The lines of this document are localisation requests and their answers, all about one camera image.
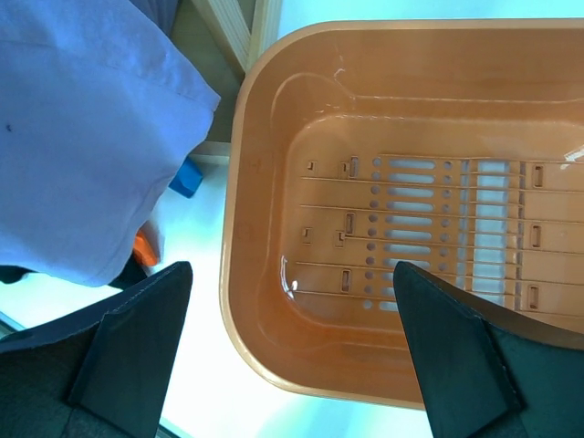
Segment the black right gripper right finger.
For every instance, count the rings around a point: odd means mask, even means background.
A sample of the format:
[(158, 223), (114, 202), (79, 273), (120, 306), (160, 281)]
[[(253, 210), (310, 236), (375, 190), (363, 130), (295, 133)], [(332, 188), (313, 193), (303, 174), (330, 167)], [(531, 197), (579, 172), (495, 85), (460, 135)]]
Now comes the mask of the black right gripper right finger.
[(393, 287), (433, 436), (521, 436), (521, 401), (483, 319), (411, 263)]

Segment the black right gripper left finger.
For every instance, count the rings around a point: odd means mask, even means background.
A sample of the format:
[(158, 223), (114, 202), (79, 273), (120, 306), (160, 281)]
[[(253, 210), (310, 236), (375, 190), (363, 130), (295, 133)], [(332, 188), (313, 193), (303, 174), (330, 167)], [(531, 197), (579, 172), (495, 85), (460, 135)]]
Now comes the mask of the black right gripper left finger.
[(158, 429), (189, 305), (193, 271), (177, 262), (106, 313), (68, 401), (130, 437)]

